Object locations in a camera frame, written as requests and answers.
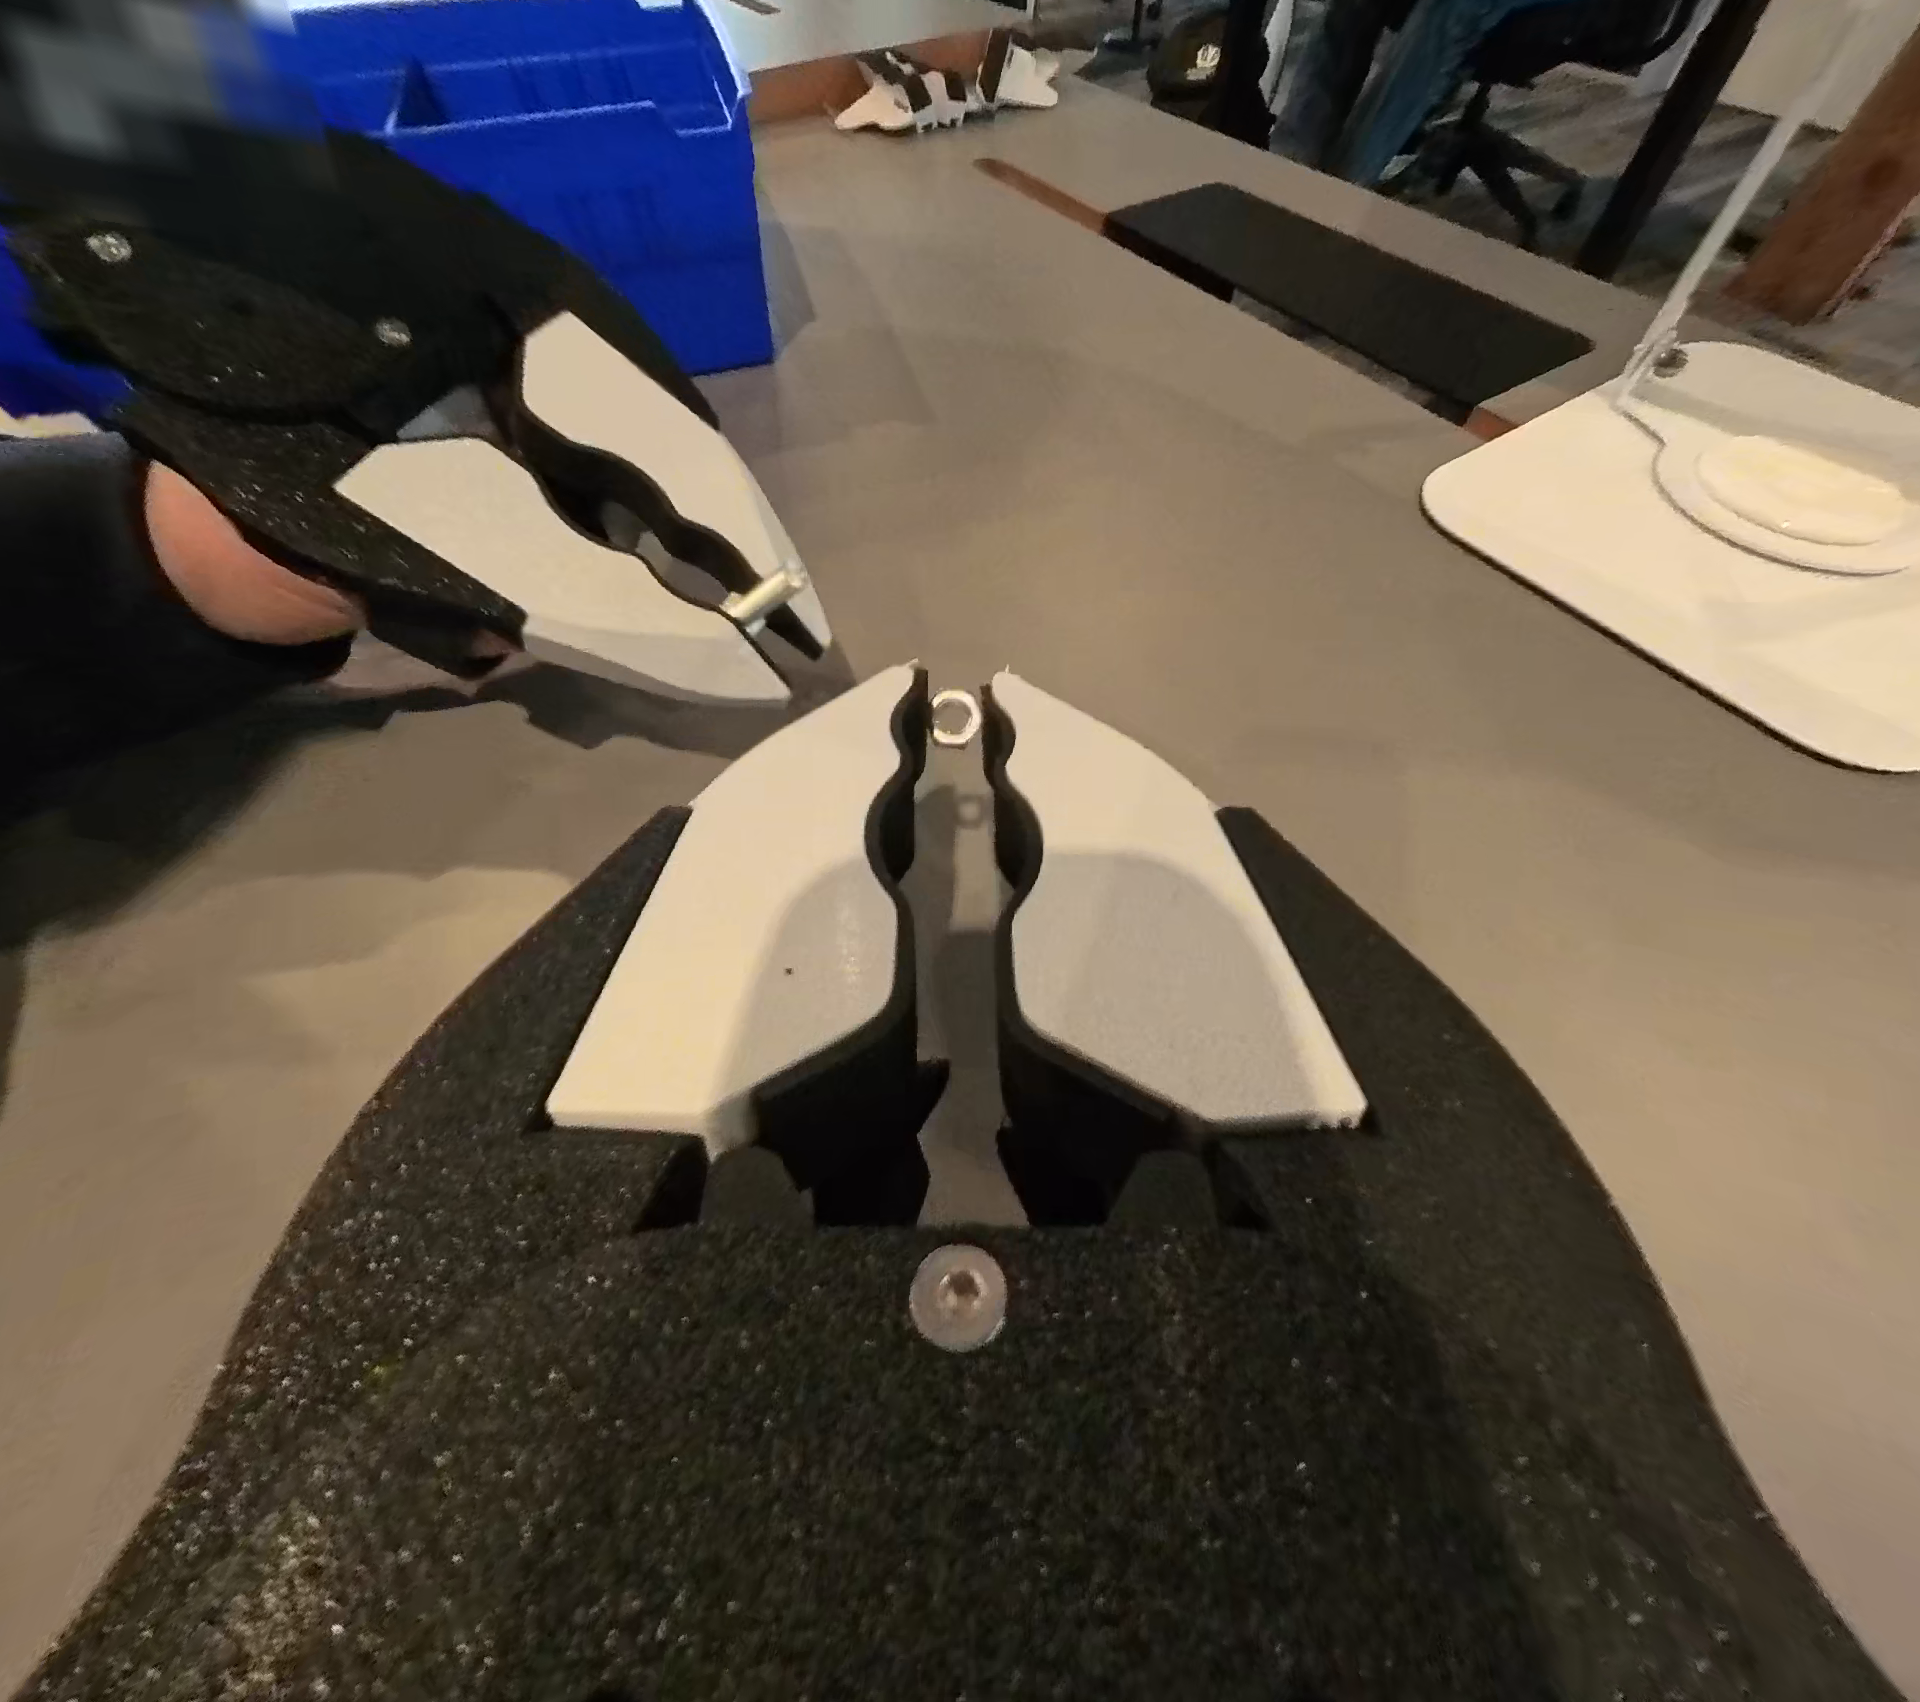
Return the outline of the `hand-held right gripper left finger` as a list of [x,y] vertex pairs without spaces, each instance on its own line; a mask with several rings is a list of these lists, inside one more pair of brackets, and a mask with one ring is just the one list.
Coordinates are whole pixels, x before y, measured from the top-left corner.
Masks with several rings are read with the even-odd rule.
[[545,1104],[569,1130],[756,1142],[756,1096],[876,1026],[913,976],[872,835],[925,763],[898,663],[733,761],[692,800]]

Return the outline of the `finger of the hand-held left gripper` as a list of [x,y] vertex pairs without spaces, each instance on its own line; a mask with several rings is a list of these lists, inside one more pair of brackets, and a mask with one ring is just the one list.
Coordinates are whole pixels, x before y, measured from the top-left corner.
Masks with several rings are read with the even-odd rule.
[[756,634],[565,514],[565,494],[589,513],[585,499],[540,475],[523,444],[386,444],[336,492],[516,611],[518,643],[535,660],[684,705],[793,700]]
[[759,479],[718,431],[589,323],[558,314],[523,340],[520,441],[547,479],[615,513],[725,598],[775,578],[791,593],[765,620],[813,660],[834,636],[801,548]]

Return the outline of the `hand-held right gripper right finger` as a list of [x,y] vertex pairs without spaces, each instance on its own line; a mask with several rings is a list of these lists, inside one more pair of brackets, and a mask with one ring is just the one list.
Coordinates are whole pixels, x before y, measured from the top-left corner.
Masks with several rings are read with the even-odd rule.
[[1363,1125],[1363,1084],[1212,800],[1008,668],[981,709],[1014,1032],[1205,1135]]

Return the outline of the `person's left forearm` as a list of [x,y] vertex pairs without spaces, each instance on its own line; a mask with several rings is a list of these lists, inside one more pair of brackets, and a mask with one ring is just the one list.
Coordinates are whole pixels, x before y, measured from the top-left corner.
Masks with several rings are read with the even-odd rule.
[[5,441],[2,817],[84,769],[324,683],[357,636],[228,639],[160,573],[142,520],[152,463],[112,433]]

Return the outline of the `person's left hand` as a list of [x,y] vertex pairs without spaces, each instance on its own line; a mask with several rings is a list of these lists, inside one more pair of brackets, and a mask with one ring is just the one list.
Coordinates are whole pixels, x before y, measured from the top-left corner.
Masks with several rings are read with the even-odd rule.
[[163,464],[147,469],[142,522],[175,595],[226,639],[295,649],[353,639],[367,626],[355,598],[275,562]]

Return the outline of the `blue plastic bin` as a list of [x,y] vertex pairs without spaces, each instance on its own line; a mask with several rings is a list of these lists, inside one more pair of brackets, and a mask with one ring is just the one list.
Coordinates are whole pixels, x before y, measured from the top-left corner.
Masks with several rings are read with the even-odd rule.
[[712,0],[311,8],[273,48],[331,126],[574,252],[689,374],[775,360],[755,85]]

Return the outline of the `white and black plastic parts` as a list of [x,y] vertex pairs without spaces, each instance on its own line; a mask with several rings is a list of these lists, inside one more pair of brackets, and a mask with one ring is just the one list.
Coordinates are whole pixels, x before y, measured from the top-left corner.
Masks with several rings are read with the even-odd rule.
[[993,31],[968,68],[944,68],[906,50],[856,58],[864,93],[833,118],[837,130],[889,136],[953,130],[1008,110],[1059,106],[1062,60],[1024,34]]

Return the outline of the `white document stand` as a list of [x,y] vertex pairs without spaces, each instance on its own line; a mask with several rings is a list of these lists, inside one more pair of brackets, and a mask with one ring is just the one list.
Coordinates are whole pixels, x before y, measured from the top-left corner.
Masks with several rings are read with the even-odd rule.
[[1624,369],[1433,473],[1431,524],[1831,765],[1918,769],[1917,406],[1684,338],[1721,251],[1887,0],[1848,0]]

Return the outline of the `black backpack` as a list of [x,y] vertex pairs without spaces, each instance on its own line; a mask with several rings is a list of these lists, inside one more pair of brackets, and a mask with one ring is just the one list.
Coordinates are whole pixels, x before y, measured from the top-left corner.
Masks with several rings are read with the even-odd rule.
[[1146,67],[1146,94],[1154,110],[1203,122],[1222,106],[1228,20],[1231,11],[1220,5],[1187,15],[1163,34]]

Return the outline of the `black desk mat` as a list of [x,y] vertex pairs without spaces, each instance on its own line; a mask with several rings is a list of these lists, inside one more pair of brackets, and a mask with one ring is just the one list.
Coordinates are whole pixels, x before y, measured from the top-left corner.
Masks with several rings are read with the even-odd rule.
[[1571,327],[1226,182],[1121,206],[1102,233],[1212,299],[1244,299],[1355,354],[1454,424],[1592,346]]

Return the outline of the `black office chair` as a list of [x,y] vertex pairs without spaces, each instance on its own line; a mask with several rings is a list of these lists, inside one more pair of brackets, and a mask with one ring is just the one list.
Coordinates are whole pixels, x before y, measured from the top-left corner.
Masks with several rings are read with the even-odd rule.
[[1538,78],[1584,65],[1637,75],[1684,34],[1699,0],[1572,0],[1510,15],[1465,60],[1465,101],[1438,108],[1383,180],[1395,200],[1436,202],[1472,177],[1497,202],[1524,251],[1537,251],[1544,223],[1565,224],[1581,209],[1586,179],[1488,118],[1495,93],[1531,91]]

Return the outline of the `wooden post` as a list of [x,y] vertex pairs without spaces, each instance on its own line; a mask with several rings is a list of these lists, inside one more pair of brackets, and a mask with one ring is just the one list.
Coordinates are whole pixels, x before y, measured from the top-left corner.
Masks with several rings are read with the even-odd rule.
[[1918,36],[1911,34],[1723,299],[1792,327],[1827,320],[1909,226],[1917,202]]

